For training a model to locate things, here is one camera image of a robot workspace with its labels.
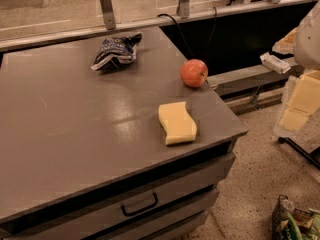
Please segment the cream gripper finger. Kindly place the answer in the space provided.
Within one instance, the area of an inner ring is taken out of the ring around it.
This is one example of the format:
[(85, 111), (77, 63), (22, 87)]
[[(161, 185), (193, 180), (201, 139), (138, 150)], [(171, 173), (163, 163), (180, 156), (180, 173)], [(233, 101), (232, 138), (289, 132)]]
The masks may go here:
[(307, 71), (289, 80), (291, 88), (279, 126), (287, 131), (298, 131), (320, 108), (320, 72)]

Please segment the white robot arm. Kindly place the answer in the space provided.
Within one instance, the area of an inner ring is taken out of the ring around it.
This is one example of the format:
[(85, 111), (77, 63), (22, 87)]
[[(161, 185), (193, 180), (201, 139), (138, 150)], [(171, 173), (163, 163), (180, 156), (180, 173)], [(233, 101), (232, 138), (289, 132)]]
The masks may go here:
[(274, 52), (294, 55), (304, 73), (293, 81), (289, 100), (278, 126), (286, 131), (298, 131), (320, 108), (320, 1), (291, 30), (272, 47)]

